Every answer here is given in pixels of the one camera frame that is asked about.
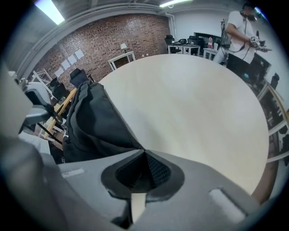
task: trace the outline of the black bag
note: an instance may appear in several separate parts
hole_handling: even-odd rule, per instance
[[[142,146],[130,134],[99,83],[82,83],[67,116],[65,162],[113,156]]]

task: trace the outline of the white paper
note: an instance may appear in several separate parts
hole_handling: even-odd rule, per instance
[[[61,65],[64,67],[65,70],[67,70],[70,67],[70,64],[67,60],[64,60],[64,62],[61,63]]]
[[[55,75],[56,75],[57,77],[59,77],[63,72],[64,72],[63,69],[60,67],[60,68],[55,72]]]
[[[74,55],[69,56],[68,61],[70,62],[70,64],[72,65],[73,63],[76,63],[76,58],[74,57]]]
[[[80,59],[81,57],[84,56],[84,54],[82,53],[82,51],[79,49],[78,51],[75,52],[75,55],[78,59]]]

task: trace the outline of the gray plastic part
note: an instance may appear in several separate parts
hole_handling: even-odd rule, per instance
[[[27,114],[24,123],[26,125],[34,125],[43,121],[48,120],[51,114],[44,108],[32,107]]]
[[[101,181],[101,172],[109,165],[138,150],[99,160],[57,166],[52,156],[19,140],[2,140],[1,171],[19,203],[48,230],[120,231],[110,221],[124,217],[127,204],[112,198]],[[182,187],[168,200],[146,203],[146,208],[131,231],[214,231],[232,230],[246,224],[232,222],[209,192],[222,191],[244,214],[258,209],[257,202],[226,177],[198,162],[162,152],[156,155],[178,165],[185,175]],[[63,178],[61,173],[83,169]]]
[[[106,219],[110,221],[124,219],[130,210],[127,201],[116,199],[108,193],[101,183],[101,174],[111,164],[137,152],[138,150],[134,150],[98,160],[60,164],[58,167],[61,173],[82,169],[83,173],[65,178],[75,192]]]
[[[258,203],[251,196],[211,167],[162,152],[152,152],[178,165],[185,174],[185,182],[169,200],[147,203],[145,211],[130,230],[230,230],[236,224],[209,196],[209,192],[217,188],[226,192],[246,214],[258,208]]]

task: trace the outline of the white t-shirt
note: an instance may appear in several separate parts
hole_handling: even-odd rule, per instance
[[[245,19],[240,14],[239,11],[232,11],[229,14],[228,23],[233,24],[239,32],[241,32],[243,35],[247,37],[255,36],[250,21],[248,19]],[[233,51],[240,50],[240,48],[243,45],[244,45],[243,41],[240,41],[232,37],[229,53],[250,64],[254,58],[255,49],[253,47],[250,47],[248,43],[245,44],[245,48],[243,50],[239,52],[233,52]]]

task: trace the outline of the ceiling light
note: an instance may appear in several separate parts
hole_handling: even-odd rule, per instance
[[[167,3],[161,4],[160,7],[166,7],[166,6],[173,5],[173,4],[176,4],[179,2],[188,2],[188,1],[193,1],[193,0],[174,0],[174,1],[170,1]]]
[[[64,18],[51,0],[38,0],[34,4],[57,25],[64,21]]]
[[[256,11],[258,14],[261,14],[265,19],[267,19],[266,16],[263,14],[263,12],[260,10],[260,8],[255,7],[255,11]]]

